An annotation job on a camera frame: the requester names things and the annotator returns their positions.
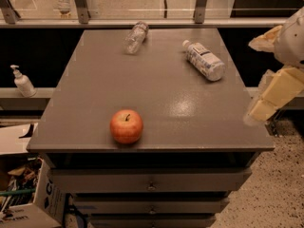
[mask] apple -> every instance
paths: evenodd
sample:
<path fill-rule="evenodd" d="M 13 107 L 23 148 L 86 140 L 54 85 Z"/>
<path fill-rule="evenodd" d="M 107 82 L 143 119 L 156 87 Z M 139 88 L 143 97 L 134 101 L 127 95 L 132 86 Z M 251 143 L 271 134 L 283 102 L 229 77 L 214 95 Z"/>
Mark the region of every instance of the apple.
<path fill-rule="evenodd" d="M 113 115 L 110 131 L 118 143 L 134 143 L 142 135 L 143 120 L 136 111 L 123 109 Z"/>

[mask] desk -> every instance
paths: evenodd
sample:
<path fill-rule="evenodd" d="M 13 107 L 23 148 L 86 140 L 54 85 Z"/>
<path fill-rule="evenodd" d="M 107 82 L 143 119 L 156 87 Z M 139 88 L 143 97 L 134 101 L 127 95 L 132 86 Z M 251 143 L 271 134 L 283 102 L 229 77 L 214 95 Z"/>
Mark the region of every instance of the desk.
<path fill-rule="evenodd" d="M 44 156 L 95 227 L 209 227 L 271 139 L 263 125 L 244 124 L 250 97 L 216 29 L 151 29 L 137 55 L 124 54 L 127 33 L 84 32 L 28 151 Z M 186 39 L 227 65 L 220 81 L 186 61 Z M 109 131 L 123 108 L 144 124 L 129 146 Z"/>

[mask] bottle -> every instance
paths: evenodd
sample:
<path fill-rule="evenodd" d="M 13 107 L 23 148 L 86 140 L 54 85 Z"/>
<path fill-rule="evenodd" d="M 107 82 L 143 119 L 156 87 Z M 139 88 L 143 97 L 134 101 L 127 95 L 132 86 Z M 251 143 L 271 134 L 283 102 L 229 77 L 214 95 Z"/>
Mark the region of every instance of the bottle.
<path fill-rule="evenodd" d="M 136 23 L 133 29 L 125 37 L 125 52 L 127 54 L 135 54 L 141 47 L 148 31 L 149 26 L 145 22 L 140 21 Z"/>
<path fill-rule="evenodd" d="M 19 66 L 12 65 L 10 66 L 13 69 L 13 74 L 15 75 L 15 84 L 17 85 L 18 89 L 22 93 L 24 97 L 33 96 L 36 93 L 36 89 L 32 85 L 29 77 L 27 75 L 23 75 L 18 69 Z"/>
<path fill-rule="evenodd" d="M 225 64 L 210 50 L 200 43 L 185 40 L 187 60 L 194 65 L 208 80 L 217 81 L 225 72 Z"/>

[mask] box of tools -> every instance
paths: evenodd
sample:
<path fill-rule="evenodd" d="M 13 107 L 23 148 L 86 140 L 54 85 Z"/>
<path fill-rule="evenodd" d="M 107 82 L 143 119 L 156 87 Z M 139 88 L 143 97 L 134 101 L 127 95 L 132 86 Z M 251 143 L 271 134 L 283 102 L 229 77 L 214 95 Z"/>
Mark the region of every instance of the box of tools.
<path fill-rule="evenodd" d="M 66 194 L 52 183 L 48 165 L 39 156 L 22 150 L 30 140 L 20 138 L 23 127 L 29 128 L 0 128 L 0 228 L 61 227 Z"/>

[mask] soap dispenser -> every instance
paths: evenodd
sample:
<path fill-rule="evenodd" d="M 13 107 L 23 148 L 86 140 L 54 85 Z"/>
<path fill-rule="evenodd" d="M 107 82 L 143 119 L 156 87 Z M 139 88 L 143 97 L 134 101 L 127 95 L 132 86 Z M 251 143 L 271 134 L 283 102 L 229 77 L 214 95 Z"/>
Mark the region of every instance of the soap dispenser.
<path fill-rule="evenodd" d="M 27 75 L 23 75 L 17 68 L 19 66 L 12 65 L 10 66 L 13 69 L 13 74 L 15 75 L 15 84 L 17 85 L 18 89 L 22 93 L 24 97 L 33 96 L 36 93 L 36 89 L 32 85 L 29 77 Z"/>

